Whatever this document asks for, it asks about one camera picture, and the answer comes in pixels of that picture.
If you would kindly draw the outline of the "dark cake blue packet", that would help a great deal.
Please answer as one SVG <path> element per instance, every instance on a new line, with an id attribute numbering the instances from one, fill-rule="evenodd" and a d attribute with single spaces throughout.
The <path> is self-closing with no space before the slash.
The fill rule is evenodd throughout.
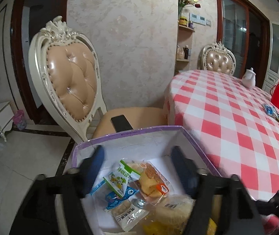
<path id="1" fill-rule="evenodd" d="M 105 212 L 115 209 L 129 198 L 135 196 L 137 193 L 139 193 L 139 189 L 136 186 L 127 186 L 124 196 L 120 197 L 113 191 L 105 180 L 98 183 L 90 192 L 95 202 L 100 205 Z"/>

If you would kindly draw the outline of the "pale round bread packet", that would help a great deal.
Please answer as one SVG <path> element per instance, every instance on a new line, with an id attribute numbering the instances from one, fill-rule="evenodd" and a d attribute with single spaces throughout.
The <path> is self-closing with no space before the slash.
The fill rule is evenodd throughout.
<path id="1" fill-rule="evenodd" d="M 192 213 L 195 200 L 188 195 L 170 195 L 154 210 L 154 220 L 166 228 L 182 233 Z"/>

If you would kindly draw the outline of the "white round-pastry packet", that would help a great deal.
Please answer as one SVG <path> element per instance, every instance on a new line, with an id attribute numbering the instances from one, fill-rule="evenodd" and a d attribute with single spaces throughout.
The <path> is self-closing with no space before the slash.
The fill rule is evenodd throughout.
<path id="1" fill-rule="evenodd" d="M 146 201 L 137 198 L 125 200 L 111 211 L 112 216 L 124 232 L 131 231 L 149 211 L 145 209 Z"/>

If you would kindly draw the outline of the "tiger-skin cake clear packet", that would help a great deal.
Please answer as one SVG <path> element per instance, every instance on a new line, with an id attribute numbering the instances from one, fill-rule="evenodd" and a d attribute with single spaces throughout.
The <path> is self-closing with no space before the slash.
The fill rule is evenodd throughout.
<path id="1" fill-rule="evenodd" d="M 132 161 L 127 162 L 127 165 L 140 174 L 136 183 L 147 203 L 157 205 L 172 193 L 173 187 L 170 181 L 152 163 Z"/>

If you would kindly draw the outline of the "white green milk packet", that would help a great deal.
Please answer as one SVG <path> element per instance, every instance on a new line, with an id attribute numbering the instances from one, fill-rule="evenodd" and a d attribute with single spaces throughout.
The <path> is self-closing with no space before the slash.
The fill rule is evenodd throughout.
<path id="1" fill-rule="evenodd" d="M 124 160 L 120 160 L 116 169 L 103 177 L 103 180 L 120 198 L 124 197 L 129 181 L 140 179 L 140 173 L 127 165 Z"/>

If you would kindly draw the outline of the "small blue snack packet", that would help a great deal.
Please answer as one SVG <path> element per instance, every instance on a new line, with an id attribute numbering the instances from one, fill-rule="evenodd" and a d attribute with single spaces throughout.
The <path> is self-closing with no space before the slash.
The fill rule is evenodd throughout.
<path id="1" fill-rule="evenodd" d="M 270 117 L 273 117 L 273 118 L 277 118 L 278 117 L 278 114 L 276 112 L 276 109 L 271 106 L 271 105 L 268 105 L 267 103 L 263 103 L 262 104 L 262 107 L 264 109 L 264 112 L 270 116 Z"/>

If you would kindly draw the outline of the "yellow snack bag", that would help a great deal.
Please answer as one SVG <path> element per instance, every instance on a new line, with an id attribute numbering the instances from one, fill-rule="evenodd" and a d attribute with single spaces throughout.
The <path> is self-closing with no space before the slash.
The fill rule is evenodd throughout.
<path id="1" fill-rule="evenodd" d="M 216 223 L 210 219 L 206 234 L 215 234 Z M 175 225 L 167 225 L 159 221 L 147 221 L 142 225 L 144 234 L 153 235 L 180 235 L 183 234 L 183 228 L 175 227 Z"/>

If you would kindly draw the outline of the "purple rimmed cardboard box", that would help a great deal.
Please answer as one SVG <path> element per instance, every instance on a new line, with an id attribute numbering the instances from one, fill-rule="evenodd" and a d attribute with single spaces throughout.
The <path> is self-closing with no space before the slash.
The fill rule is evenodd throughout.
<path id="1" fill-rule="evenodd" d="M 102 145 L 105 159 L 96 178 L 95 185 L 103 176 L 110 173 L 114 165 L 121 159 L 126 161 L 149 161 L 161 174 L 170 181 L 175 194 L 184 194 L 179 177 L 171 161 L 171 149 L 179 146 L 186 158 L 194 161 L 198 168 L 207 169 L 211 174 L 220 176 L 217 169 L 205 154 L 197 137 L 189 134 L 180 126 L 157 126 L 146 129 L 132 130 L 94 138 L 77 145 L 72 156 L 72 167 L 76 168 L 85 158 L 89 158 L 96 147 Z M 106 232 L 122 232 L 114 217 L 103 211 L 100 203 L 93 196 L 82 200 L 88 224 L 93 234 Z M 183 234 L 206 234 L 211 215 L 211 201 L 207 203 L 209 211 L 201 213 L 200 203 L 195 205 L 192 215 Z"/>

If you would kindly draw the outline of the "black smartphone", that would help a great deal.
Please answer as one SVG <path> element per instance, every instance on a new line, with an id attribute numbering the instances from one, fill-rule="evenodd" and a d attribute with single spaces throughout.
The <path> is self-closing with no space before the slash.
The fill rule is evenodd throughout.
<path id="1" fill-rule="evenodd" d="M 124 115 L 112 117 L 111 123 L 117 133 L 133 130 L 133 127 Z"/>

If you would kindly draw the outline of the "white ceramic teapot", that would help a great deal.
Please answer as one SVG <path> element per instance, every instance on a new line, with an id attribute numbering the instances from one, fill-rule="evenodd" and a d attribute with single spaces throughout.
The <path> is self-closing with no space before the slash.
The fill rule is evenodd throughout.
<path id="1" fill-rule="evenodd" d="M 253 68 L 247 69 L 245 74 L 242 77 L 242 84 L 248 89 L 255 87 L 255 76 L 256 73 L 253 71 Z"/>

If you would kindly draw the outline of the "left beige tufted chair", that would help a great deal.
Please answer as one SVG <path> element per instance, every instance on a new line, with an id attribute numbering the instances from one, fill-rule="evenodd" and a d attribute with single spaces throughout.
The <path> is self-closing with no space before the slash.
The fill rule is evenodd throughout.
<path id="1" fill-rule="evenodd" d="M 31 79 L 45 109 L 76 143 L 89 140 L 88 128 L 96 116 L 93 138 L 113 134 L 115 117 L 128 129 L 167 125 L 165 112 L 155 107 L 107 110 L 102 95 L 96 50 L 84 35 L 68 27 L 61 16 L 46 23 L 32 38 L 28 62 Z"/>

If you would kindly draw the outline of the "beige tufted chair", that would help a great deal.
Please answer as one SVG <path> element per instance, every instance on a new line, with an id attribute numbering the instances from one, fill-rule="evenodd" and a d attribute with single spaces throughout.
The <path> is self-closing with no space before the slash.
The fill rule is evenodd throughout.
<path id="1" fill-rule="evenodd" d="M 88 128 L 96 116 L 93 138 L 113 134 L 115 117 L 128 129 L 167 125 L 165 112 L 155 107 L 107 110 L 102 95 L 96 50 L 84 35 L 68 27 L 61 16 L 46 23 L 32 38 L 28 62 L 31 79 L 45 109 L 76 143 L 89 140 Z"/>
<path id="2" fill-rule="evenodd" d="M 233 76 L 236 70 L 234 54 L 219 41 L 203 47 L 200 55 L 200 69 Z"/>

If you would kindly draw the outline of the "far beige tufted chair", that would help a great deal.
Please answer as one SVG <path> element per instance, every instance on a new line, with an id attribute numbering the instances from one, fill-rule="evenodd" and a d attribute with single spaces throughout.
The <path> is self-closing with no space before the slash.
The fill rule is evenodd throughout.
<path id="1" fill-rule="evenodd" d="M 236 70 L 234 54 L 219 41 L 203 47 L 200 55 L 200 69 L 233 76 Z"/>

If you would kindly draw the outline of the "dark bottle on shelf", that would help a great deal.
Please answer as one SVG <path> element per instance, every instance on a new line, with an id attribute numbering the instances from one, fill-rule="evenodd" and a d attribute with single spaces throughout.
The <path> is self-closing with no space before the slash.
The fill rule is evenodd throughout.
<path id="1" fill-rule="evenodd" d="M 188 57 L 189 57 L 189 47 L 188 47 L 188 45 L 185 45 L 185 47 L 183 47 L 183 50 L 184 50 L 184 59 L 188 60 Z"/>

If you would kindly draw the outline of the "dark wooden glass door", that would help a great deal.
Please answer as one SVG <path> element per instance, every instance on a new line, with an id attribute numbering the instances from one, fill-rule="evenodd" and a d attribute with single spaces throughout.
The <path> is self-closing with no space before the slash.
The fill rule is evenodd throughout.
<path id="1" fill-rule="evenodd" d="M 269 60 L 270 21 L 249 0 L 216 0 L 217 41 L 235 56 L 234 76 L 242 78 L 247 69 L 256 73 L 256 86 L 264 83 Z"/>

